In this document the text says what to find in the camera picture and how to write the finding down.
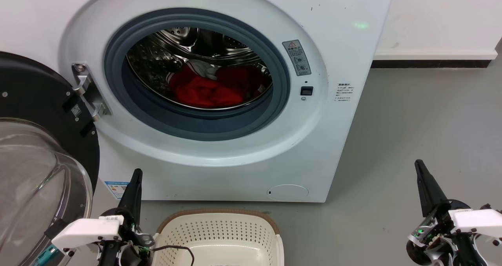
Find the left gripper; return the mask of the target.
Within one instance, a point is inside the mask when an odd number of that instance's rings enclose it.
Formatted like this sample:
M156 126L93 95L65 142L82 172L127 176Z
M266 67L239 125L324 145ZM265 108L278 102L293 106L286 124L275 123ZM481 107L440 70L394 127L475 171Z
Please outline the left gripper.
M121 215L123 223L118 234L111 239L98 239L98 266L148 266L153 237L140 230L143 171L136 168L118 207L102 213L104 216Z

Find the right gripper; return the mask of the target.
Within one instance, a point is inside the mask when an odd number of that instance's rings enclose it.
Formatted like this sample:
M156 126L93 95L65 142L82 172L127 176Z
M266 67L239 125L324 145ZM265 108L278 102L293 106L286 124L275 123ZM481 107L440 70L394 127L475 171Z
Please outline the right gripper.
M475 231L454 226L450 211L469 211L459 200L447 200L421 159L415 161L420 206L424 220L408 237L406 251L420 266L486 266L475 246Z

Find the red cloth garment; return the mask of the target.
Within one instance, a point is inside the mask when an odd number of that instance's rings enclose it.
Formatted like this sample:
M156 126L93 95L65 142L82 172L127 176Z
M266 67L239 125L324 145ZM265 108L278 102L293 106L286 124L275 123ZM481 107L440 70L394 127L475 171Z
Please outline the red cloth garment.
M197 59L187 60L165 81L176 102L209 109L243 104L271 85L271 79L254 66L213 66Z

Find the cream perforated laundry basket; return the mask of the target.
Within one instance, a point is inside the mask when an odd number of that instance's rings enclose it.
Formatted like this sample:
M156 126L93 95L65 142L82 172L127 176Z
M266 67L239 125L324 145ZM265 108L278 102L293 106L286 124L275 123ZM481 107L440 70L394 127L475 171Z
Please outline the cream perforated laundry basket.
M262 212L199 209L174 213L154 235L151 266L285 266L276 223Z

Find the stainless steel washing machine drum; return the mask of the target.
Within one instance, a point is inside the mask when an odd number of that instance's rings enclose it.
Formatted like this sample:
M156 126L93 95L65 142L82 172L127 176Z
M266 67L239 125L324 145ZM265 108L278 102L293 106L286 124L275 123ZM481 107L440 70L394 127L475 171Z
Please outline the stainless steel washing machine drum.
M150 91L169 102L195 110L231 110L260 100L272 87L273 79L262 59L244 43L226 34L195 27L174 27L149 34L127 52L127 62L137 79ZM258 68L271 85L256 98L233 107L201 108L176 102L165 85L169 73L178 72L190 59L213 66L245 66Z

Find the black round glass washer door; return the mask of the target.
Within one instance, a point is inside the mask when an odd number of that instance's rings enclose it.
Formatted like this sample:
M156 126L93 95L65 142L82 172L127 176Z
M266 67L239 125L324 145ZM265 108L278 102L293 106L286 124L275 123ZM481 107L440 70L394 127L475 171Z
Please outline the black round glass washer door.
M90 215L99 161L95 121L70 82L0 51L0 266L31 266L51 226Z

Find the blue energy label sticker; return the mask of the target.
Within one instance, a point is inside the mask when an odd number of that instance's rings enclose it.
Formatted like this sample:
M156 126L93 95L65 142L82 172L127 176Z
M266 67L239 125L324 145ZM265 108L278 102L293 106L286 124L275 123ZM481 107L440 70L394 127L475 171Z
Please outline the blue energy label sticker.
M111 191L113 196L120 200L129 184L129 182L114 182L114 181L104 181L106 187Z

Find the grey rubber door gasket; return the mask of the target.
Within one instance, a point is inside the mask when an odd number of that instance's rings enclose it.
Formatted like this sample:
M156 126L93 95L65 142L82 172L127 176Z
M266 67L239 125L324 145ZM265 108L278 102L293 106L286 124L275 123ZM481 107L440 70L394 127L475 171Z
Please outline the grey rubber door gasket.
M126 65L127 51L149 34L182 24L208 28L250 43L269 68L271 90L250 105L211 112L176 105L146 89ZM264 128L279 116L290 94L287 64L265 35L233 17L188 7L152 11L119 28L106 48L104 73L115 98L135 118L165 134L197 141L237 139Z

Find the white front-load washing machine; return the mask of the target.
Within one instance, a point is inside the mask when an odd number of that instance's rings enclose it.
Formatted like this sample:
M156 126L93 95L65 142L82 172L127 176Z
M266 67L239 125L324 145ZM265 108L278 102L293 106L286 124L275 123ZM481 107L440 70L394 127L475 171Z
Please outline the white front-load washing machine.
M35 60L76 86L85 63L112 116L95 121L98 179L130 182L143 171L144 200L272 201L271 187L297 184L325 202L369 73L391 0L0 0L0 51ZM197 141L160 132L115 98L104 57L132 19L188 7L238 19L281 53L290 94L279 116L244 137ZM311 74L297 76L282 42L299 40ZM301 87L314 87L300 96Z

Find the silver metal door hinge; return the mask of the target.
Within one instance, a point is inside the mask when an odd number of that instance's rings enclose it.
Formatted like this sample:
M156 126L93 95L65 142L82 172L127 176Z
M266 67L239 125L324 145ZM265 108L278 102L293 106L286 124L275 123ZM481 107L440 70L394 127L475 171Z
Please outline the silver metal door hinge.
M112 110L95 82L88 65L85 63L73 63L71 70L76 82L73 91L82 99L93 121L98 121L102 117L112 116Z

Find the white and black baseboard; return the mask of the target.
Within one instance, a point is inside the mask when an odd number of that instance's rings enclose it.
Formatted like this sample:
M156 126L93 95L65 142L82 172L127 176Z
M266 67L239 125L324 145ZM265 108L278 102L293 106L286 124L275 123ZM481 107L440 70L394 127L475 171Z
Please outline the white and black baseboard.
M377 51L371 69L486 69L497 50Z

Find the round white filter cover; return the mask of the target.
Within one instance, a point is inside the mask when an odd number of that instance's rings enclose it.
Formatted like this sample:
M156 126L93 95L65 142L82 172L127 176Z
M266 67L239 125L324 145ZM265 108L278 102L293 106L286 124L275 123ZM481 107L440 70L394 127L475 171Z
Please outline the round white filter cover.
M280 184L267 191L270 199L281 202L303 202L308 194L308 189L297 184Z

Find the grey warning sticker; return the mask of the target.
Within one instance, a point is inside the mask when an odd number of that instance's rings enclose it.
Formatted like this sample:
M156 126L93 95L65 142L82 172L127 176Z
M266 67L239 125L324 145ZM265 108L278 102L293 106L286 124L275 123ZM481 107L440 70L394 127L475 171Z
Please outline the grey warning sticker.
M294 71L297 76L310 75L311 68L306 57L304 48L299 40L290 40L282 42L287 55L290 57Z

